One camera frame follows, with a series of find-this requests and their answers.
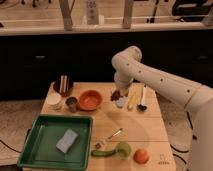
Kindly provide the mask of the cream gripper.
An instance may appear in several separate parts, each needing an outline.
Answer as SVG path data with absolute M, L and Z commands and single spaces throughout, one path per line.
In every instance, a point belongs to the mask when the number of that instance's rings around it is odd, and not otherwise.
M 127 96 L 129 93 L 129 88 L 131 86 L 131 82 L 130 81 L 120 81 L 117 80 L 115 82 L 116 85 L 116 89 L 120 91 L 120 95 L 121 96 Z

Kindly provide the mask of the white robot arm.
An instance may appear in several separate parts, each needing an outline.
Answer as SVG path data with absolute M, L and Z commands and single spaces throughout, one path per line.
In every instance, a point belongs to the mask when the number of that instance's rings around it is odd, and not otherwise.
M 195 115 L 186 171 L 213 171 L 213 88 L 141 63 L 142 52 L 130 46 L 112 57 L 119 99 L 133 80 L 144 83 Z

